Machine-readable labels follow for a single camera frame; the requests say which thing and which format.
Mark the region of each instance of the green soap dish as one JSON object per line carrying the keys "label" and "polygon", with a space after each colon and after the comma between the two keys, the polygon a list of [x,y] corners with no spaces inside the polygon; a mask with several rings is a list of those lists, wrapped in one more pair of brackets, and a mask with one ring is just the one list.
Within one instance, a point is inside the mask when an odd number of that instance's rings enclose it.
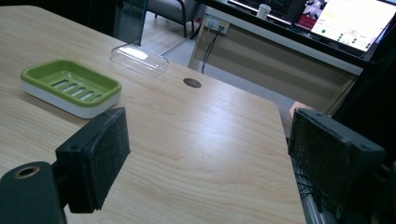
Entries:
{"label": "green soap dish", "polygon": [[21,81],[27,93],[84,119],[109,109],[121,93],[117,80],[65,59],[26,68]]}

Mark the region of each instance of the black object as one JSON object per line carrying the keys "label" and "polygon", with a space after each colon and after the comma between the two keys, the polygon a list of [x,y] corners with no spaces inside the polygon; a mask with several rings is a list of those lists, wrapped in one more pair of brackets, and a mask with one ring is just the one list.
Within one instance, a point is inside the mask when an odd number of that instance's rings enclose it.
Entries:
{"label": "black object", "polygon": [[376,195],[373,220],[375,223],[393,224],[396,222],[396,162],[389,168],[383,168],[386,177],[380,178],[382,188]]}
{"label": "black object", "polygon": [[130,153],[124,108],[88,122],[56,149],[52,165],[32,162],[0,182],[0,223],[66,223],[72,213],[101,209]]}
{"label": "black object", "polygon": [[328,116],[297,108],[289,154],[340,210],[365,212],[372,206],[375,172],[385,155],[381,146]]}

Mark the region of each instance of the light wood grain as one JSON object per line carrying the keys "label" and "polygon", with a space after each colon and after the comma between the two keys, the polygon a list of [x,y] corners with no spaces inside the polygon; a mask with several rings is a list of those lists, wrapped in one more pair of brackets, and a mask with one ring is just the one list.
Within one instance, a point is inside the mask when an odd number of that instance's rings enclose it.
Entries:
{"label": "light wood grain", "polygon": [[176,63],[137,74],[110,61],[122,44],[38,7],[0,7],[0,175],[53,163],[88,122],[21,87],[22,69],[66,58],[121,82],[132,150],[103,209],[66,207],[68,223],[304,223],[275,104]]}

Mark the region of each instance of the black sponge block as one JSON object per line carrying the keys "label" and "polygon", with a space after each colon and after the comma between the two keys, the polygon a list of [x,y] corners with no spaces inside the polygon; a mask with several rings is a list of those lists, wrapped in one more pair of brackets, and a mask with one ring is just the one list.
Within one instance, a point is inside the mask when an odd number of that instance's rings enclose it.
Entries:
{"label": "black sponge block", "polygon": [[373,195],[373,176],[385,149],[329,116],[297,108],[289,154],[335,205],[361,210]]}
{"label": "black sponge block", "polygon": [[57,173],[64,179],[62,201],[72,213],[101,209],[130,153],[125,109],[108,110],[56,149]]}

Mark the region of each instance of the soap dish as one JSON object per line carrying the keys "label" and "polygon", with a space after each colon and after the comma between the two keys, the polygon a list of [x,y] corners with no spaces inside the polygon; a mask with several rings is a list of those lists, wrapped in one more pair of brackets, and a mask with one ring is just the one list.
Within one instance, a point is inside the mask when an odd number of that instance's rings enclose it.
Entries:
{"label": "soap dish", "polygon": [[111,50],[111,61],[148,77],[162,75],[169,64],[163,56],[132,44]]}
{"label": "soap dish", "polygon": [[79,63],[59,59],[21,72],[27,93],[83,119],[91,119],[120,100],[121,84]]}

